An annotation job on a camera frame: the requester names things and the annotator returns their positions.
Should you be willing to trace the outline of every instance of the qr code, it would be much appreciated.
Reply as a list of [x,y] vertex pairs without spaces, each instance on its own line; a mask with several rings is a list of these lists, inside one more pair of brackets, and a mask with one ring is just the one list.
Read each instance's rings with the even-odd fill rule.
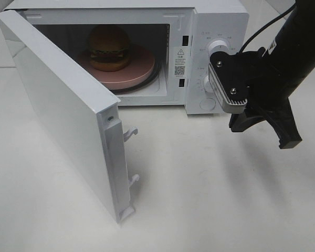
[[175,67],[175,75],[184,75],[185,66],[176,66]]

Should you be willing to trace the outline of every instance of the black cable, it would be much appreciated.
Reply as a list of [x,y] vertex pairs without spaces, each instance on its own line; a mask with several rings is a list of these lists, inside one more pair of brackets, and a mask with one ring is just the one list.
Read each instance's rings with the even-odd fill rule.
[[239,53],[242,53],[244,51],[244,49],[248,46],[248,44],[250,44],[250,42],[257,37],[262,31],[264,31],[266,28],[268,28],[269,26],[271,26],[272,24],[274,24],[276,21],[282,19],[283,17],[285,17],[287,14],[289,14],[290,12],[292,12],[295,8],[296,4],[293,4],[292,7],[290,7],[288,10],[286,10],[284,13],[282,13],[281,15],[277,16],[275,19],[273,19],[272,21],[268,22],[267,24],[265,24],[259,31],[257,31],[256,33],[254,33],[246,42],[245,44],[241,47],[241,49],[239,50]]

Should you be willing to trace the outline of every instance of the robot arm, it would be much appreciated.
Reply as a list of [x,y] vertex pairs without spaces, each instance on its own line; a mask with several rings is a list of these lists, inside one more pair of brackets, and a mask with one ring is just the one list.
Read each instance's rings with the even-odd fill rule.
[[302,141],[289,96],[315,67],[315,0],[296,0],[288,20],[266,50],[210,57],[209,80],[229,127],[243,132],[266,120],[279,136],[281,149]]

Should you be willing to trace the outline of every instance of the sticker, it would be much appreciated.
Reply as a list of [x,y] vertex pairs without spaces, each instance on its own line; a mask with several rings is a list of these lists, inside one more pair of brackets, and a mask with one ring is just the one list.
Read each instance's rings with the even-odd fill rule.
[[174,47],[174,76],[184,77],[189,59],[189,48],[186,46]]
[[274,39],[273,43],[268,48],[268,54],[271,54],[276,47],[277,47],[277,43],[276,43],[276,41]]

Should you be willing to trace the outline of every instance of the screw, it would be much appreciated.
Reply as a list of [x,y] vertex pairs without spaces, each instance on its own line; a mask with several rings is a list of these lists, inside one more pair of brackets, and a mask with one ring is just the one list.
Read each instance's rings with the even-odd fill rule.
[[230,94],[231,94],[231,95],[234,95],[234,94],[236,94],[236,93],[237,93],[237,89],[231,88]]
[[216,66],[217,67],[222,67],[223,66],[223,62],[221,62],[221,61],[217,62]]

